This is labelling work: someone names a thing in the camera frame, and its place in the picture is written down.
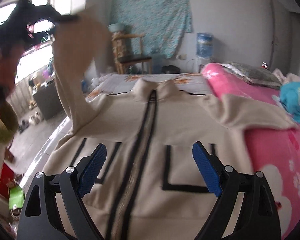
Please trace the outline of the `person forearm patterned sleeve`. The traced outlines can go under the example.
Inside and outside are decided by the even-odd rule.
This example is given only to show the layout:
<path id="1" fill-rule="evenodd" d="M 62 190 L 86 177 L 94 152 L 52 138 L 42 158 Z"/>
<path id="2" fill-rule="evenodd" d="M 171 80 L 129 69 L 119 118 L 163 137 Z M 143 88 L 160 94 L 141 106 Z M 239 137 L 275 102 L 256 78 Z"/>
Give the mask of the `person forearm patterned sleeve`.
<path id="1" fill-rule="evenodd" d="M 22 44 L 15 44 L 8 54 L 2 54 L 0 50 L 0 176 L 5 148 L 18 128 L 18 118 L 6 99 L 14 90 L 17 66 L 23 52 Z"/>

